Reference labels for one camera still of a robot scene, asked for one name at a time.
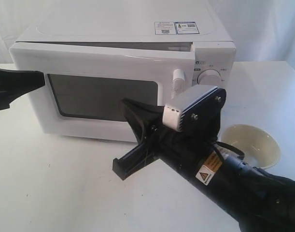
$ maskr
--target white microwave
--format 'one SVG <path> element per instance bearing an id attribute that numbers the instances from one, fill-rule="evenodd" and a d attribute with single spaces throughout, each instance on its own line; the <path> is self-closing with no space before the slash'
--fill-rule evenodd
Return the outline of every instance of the white microwave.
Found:
<path id="1" fill-rule="evenodd" d="M 136 141 L 122 98 L 164 105 L 193 85 L 225 88 L 236 48 L 206 0 L 62 0 L 10 53 L 44 73 L 29 94 L 44 132 Z"/>

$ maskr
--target white curtain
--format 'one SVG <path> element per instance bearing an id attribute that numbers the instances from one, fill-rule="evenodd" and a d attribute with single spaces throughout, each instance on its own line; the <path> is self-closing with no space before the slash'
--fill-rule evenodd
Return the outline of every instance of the white curtain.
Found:
<path id="1" fill-rule="evenodd" d="M 0 63 L 55 0 L 0 0 Z M 295 69 L 295 0 L 208 0 L 237 46 L 237 61 L 286 60 Z"/>

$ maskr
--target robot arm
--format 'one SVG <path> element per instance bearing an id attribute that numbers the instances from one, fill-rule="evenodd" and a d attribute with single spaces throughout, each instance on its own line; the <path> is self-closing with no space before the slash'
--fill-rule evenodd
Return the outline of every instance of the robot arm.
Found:
<path id="1" fill-rule="evenodd" d="M 242 232 L 295 232 L 295 181 L 243 161 L 217 141 L 224 89 L 196 85 L 164 107 L 122 100 L 138 146 L 113 171 L 125 180 L 161 159 L 239 222 Z"/>

